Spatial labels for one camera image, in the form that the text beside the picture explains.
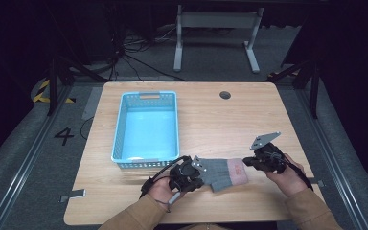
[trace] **white metal frame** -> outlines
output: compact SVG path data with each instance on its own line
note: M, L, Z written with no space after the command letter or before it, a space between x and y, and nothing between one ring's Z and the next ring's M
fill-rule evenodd
M252 33L250 39L244 42L244 49L246 50L253 73L259 73L259 65L252 48L262 20L263 11L264 8L259 8L257 12L195 12L183 11L181 5L178 5L176 22L177 45L175 48L173 70L175 72L181 71L183 27L250 28Z

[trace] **person's left hand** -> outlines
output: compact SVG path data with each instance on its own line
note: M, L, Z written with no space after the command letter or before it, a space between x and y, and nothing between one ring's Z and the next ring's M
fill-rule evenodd
M170 181L169 177L163 177L161 179L158 179L148 191L148 194L152 198L157 200L159 205L166 210L169 210L168 202L176 193L170 190L169 181ZM181 193L180 197L177 200L179 200L184 195L185 193Z

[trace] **human hand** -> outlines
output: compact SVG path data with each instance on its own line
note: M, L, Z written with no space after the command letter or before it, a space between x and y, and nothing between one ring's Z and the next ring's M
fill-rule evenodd
M172 191L169 186L170 178L168 176L157 179L154 185L148 191L148 194L155 199L158 204L164 208L166 211L170 211L169 200L176 194L176 192ZM186 193L181 193L178 199L183 197Z
M296 167L300 168L304 173L304 167L301 164L296 163L291 159L291 157L284 153L285 157ZM307 189L306 183L298 176L297 172L293 170L290 166L286 166L286 169L281 174L274 172L264 172L267 178L277 184L279 189L286 196L290 197L298 192Z

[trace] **brown sleeve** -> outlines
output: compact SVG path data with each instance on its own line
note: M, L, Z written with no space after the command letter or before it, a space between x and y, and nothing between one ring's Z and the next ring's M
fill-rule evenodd
M311 189L289 197L286 207L300 229L342 229L328 206Z
M166 210L151 196L145 195L105 222L100 229L153 229L165 214Z

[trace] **pink cloth patch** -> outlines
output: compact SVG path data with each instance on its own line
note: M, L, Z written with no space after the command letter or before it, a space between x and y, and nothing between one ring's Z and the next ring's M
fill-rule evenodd
M240 158L228 159L228 169L232 185L247 183L246 171L244 170L243 161Z

